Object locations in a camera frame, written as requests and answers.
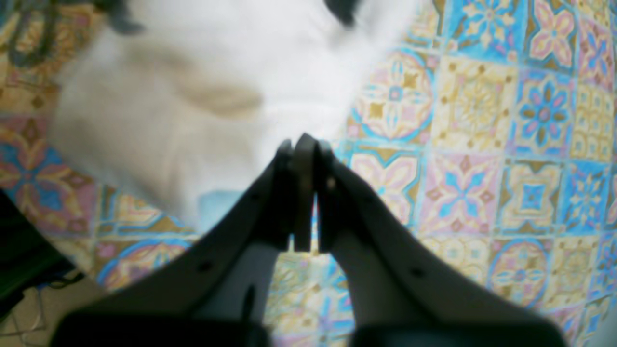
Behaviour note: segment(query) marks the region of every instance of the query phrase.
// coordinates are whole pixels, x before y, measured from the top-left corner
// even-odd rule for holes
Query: dark object
[[[59,5],[94,4],[99,10],[109,15],[109,25],[117,32],[130,35],[138,33],[142,27],[130,21],[130,14],[126,6],[127,0],[19,0],[14,9],[6,9],[6,16],[12,10],[20,13],[17,28],[9,40],[9,60],[18,67],[33,67],[45,61],[54,45],[56,21]],[[40,12],[44,17],[43,32],[39,43],[30,52],[17,49],[17,42],[26,32],[32,15]]]
[[[565,346],[552,323],[424,248],[366,182],[308,135],[295,150],[283,143],[186,254],[70,314],[52,345],[157,345],[182,336],[190,345],[266,346],[260,323],[275,261],[290,235],[296,250],[309,249],[315,194],[319,251],[331,253],[347,275],[357,324],[351,346]]]
[[[78,275],[72,282],[61,277],[73,269],[0,191],[0,317],[23,299],[27,288],[83,278]]]
[[[345,26],[354,26],[354,14],[360,0],[325,0],[332,14]]]

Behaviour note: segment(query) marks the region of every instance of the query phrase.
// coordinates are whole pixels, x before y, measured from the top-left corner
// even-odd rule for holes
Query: white cat
[[[71,166],[196,227],[198,200],[244,190],[286,138],[335,139],[371,66],[424,0],[129,0],[63,73],[49,141]]]

